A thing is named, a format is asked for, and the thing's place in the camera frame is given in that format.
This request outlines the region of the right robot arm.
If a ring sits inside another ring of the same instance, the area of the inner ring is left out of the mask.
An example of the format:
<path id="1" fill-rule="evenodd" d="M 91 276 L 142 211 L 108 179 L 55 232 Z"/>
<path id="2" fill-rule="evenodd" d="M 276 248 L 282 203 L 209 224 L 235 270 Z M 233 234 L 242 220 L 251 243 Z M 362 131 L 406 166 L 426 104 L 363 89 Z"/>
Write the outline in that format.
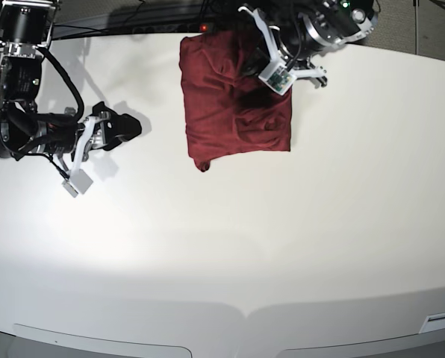
<path id="1" fill-rule="evenodd" d="M 89 116 L 67 71 L 50 52 L 59 1 L 2 1 L 0 7 L 0 159 L 47 159 L 72 196 L 92 185 L 81 168 L 95 150 L 111 151 L 142 133 L 140 122 L 100 101 Z M 36 98 L 47 60 L 72 93 L 75 107 L 39 113 Z"/>

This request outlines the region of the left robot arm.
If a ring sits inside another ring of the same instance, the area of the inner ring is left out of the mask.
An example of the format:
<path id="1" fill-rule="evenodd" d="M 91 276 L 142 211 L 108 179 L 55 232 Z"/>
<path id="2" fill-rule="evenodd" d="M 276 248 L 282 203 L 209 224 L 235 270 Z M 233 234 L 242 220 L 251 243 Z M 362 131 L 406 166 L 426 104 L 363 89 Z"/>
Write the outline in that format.
<path id="1" fill-rule="evenodd" d="M 250 16 L 261 34 L 243 75 L 285 95 L 298 80 L 325 87 L 326 70 L 312 57 L 364 40 L 373 33 L 381 8 L 377 1 L 262 1 L 242 4 L 238 11 Z"/>

